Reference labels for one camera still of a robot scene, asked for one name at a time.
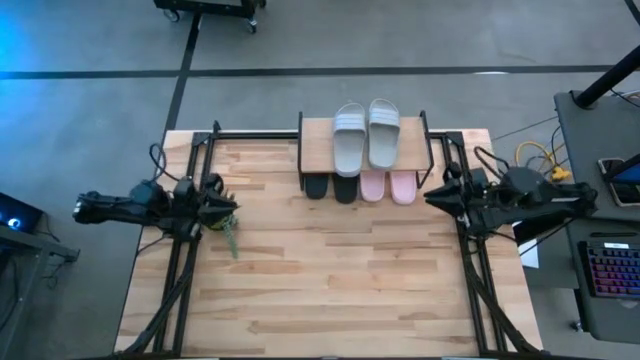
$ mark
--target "computer monitor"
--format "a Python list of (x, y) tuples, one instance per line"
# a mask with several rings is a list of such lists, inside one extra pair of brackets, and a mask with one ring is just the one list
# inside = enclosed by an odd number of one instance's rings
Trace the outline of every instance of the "computer monitor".
[(640, 185), (640, 154), (627, 161), (611, 160), (610, 168), (604, 174), (605, 180), (618, 184)]

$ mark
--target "caster wheel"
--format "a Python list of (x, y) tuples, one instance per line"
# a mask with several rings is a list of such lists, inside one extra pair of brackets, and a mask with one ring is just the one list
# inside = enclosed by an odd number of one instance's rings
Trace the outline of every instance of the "caster wheel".
[(255, 34), (258, 31), (258, 22), (255, 19), (247, 19), (247, 29)]
[(164, 14), (164, 16), (169, 19), (169, 21), (171, 22), (178, 22), (180, 21), (180, 13), (175, 11), (175, 10), (171, 10), (171, 9), (164, 9), (162, 10), (162, 13)]
[(584, 329), (582, 328), (582, 322), (580, 322), (580, 321), (576, 321), (576, 322), (571, 323), (571, 328), (575, 332), (584, 332)]

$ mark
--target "pink slide sandal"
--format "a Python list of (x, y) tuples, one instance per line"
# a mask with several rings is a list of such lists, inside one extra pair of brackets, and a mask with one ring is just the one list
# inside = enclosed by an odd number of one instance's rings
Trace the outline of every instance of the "pink slide sandal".
[(413, 171), (393, 171), (391, 177), (391, 197), (396, 204), (410, 205), (416, 199), (416, 174)]
[(386, 172), (384, 170), (360, 173), (360, 193), (364, 201), (377, 202), (382, 200), (385, 177)]

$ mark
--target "blue light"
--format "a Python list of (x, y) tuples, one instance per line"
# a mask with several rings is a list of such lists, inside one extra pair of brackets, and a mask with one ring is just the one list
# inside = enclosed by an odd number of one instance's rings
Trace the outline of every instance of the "blue light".
[(12, 218), (9, 221), (7, 221), (7, 225), (9, 225), (10, 228), (15, 230), (20, 227), (20, 220), (16, 218)]

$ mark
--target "slide sandal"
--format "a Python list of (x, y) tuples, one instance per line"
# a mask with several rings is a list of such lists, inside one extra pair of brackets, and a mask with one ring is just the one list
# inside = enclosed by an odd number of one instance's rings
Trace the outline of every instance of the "slide sandal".
[(382, 200), (387, 173), (383, 170), (365, 171), (360, 174), (360, 194), (368, 202)]
[(327, 194), (329, 174), (305, 174), (304, 192), (309, 199), (319, 200)]
[(342, 177), (338, 174), (331, 174), (333, 179), (333, 192), (336, 200), (341, 204), (351, 204), (358, 197), (358, 176)]
[(369, 107), (369, 163), (390, 170), (398, 155), (400, 113), (388, 100), (376, 99)]
[(391, 197), (396, 204), (410, 205), (416, 199), (418, 184), (416, 184), (416, 173), (413, 171), (392, 171)]
[(351, 103), (341, 107), (333, 121), (333, 162), (342, 177), (360, 174), (367, 137), (364, 116), (362, 105)]

